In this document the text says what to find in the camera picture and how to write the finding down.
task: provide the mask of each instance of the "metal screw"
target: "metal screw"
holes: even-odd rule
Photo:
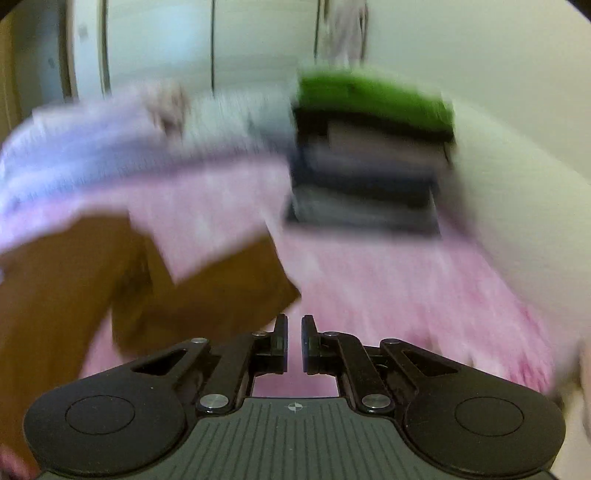
[[[390,399],[386,395],[382,395],[381,393],[372,393],[370,395],[366,395],[361,399],[361,403],[365,405],[367,408],[386,408],[390,405]]]
[[[202,407],[208,408],[210,410],[225,407],[228,402],[230,402],[228,397],[219,393],[210,393],[209,395],[201,397],[199,400],[199,403]]]

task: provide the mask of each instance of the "hanging garment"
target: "hanging garment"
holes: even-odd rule
[[[325,23],[325,60],[333,67],[351,68],[363,60],[368,6],[365,0],[335,0]]]

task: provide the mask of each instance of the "pink blanket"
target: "pink blanket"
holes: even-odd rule
[[[289,372],[266,376],[255,394],[335,395],[331,378],[302,372],[300,319],[366,345],[397,337],[538,391],[551,387],[551,349],[540,320],[509,291],[479,248],[449,226],[442,239],[305,232],[282,224],[290,182],[279,158],[241,158],[143,177],[26,206],[0,219],[0,251],[62,227],[88,210],[130,212],[153,234],[175,278],[220,255],[265,224],[302,292],[289,309]],[[105,319],[82,375],[125,359]]]

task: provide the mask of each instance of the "brown pants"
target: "brown pants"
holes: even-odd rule
[[[0,269],[0,446],[31,466],[24,414],[78,377],[109,309],[121,351],[143,355],[258,330],[299,297],[268,233],[175,286],[151,238],[112,216],[1,254]]]

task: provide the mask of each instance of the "wardrobe door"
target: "wardrobe door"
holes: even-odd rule
[[[69,0],[68,63],[72,94],[81,99],[99,98],[105,90],[102,61],[103,1]]]
[[[214,0],[216,90],[286,82],[314,59],[318,0]]]
[[[108,0],[106,18],[111,88],[174,78],[211,89],[212,0]]]

